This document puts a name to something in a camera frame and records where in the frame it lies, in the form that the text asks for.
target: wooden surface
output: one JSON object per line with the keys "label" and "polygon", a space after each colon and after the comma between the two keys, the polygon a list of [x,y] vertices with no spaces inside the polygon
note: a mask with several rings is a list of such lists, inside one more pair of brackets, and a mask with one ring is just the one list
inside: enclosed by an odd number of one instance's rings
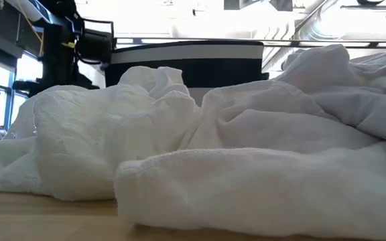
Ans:
{"label": "wooden surface", "polygon": [[179,231],[150,228],[121,222],[117,218],[115,201],[61,202],[32,194],[0,193],[0,240],[313,241],[317,239],[262,238],[220,230]]}

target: cable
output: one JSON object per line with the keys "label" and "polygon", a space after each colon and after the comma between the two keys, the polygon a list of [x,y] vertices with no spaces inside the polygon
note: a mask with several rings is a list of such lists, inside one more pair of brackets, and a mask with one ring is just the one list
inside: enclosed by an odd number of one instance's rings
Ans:
{"label": "cable", "polygon": [[39,55],[41,56],[42,54],[42,50],[43,50],[43,39],[38,35],[37,31],[35,31],[31,21],[26,17],[26,13],[25,11],[23,10],[23,8],[21,7],[21,4],[19,2],[19,0],[16,0],[17,1],[17,4],[19,5],[19,8],[20,8],[20,11],[21,13],[23,14],[23,16],[25,17],[27,23],[29,24],[29,26],[31,27],[33,33],[37,36],[38,40],[40,41],[40,53]]}
{"label": "cable", "polygon": [[77,57],[81,62],[83,62],[83,63],[85,63],[85,64],[90,64],[90,65],[101,64],[101,62],[92,62],[92,61],[88,61],[88,60],[85,60],[85,59],[81,58],[80,54],[79,54],[76,50],[74,50],[74,53],[75,53],[76,57]]}

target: black equipment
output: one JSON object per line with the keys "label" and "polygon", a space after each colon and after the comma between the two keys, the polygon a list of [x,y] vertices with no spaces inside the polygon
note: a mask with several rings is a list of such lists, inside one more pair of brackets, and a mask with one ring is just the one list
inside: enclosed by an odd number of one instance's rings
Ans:
{"label": "black equipment", "polygon": [[[78,71],[78,61],[86,64],[108,64],[115,49],[112,21],[81,18],[74,0],[29,0],[42,18],[33,22],[42,32],[43,76],[36,82],[15,81],[14,90],[27,91],[31,97],[56,85],[76,85],[97,89]],[[111,33],[85,28],[85,21],[111,25]]]}

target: white cloth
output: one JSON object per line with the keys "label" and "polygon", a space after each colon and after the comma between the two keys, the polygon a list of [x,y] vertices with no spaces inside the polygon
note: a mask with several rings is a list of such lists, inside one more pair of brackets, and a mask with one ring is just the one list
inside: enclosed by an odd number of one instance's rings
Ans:
{"label": "white cloth", "polygon": [[386,53],[328,46],[285,68],[201,108],[170,68],[41,93],[0,141],[0,190],[116,196],[150,226],[386,240]]}

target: white stripe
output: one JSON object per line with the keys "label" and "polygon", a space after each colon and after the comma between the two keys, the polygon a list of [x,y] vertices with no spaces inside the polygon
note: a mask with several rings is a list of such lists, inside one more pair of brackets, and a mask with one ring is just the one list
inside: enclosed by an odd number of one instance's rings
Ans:
{"label": "white stripe", "polygon": [[261,59],[263,46],[191,45],[168,46],[114,53],[112,64],[185,59]]}

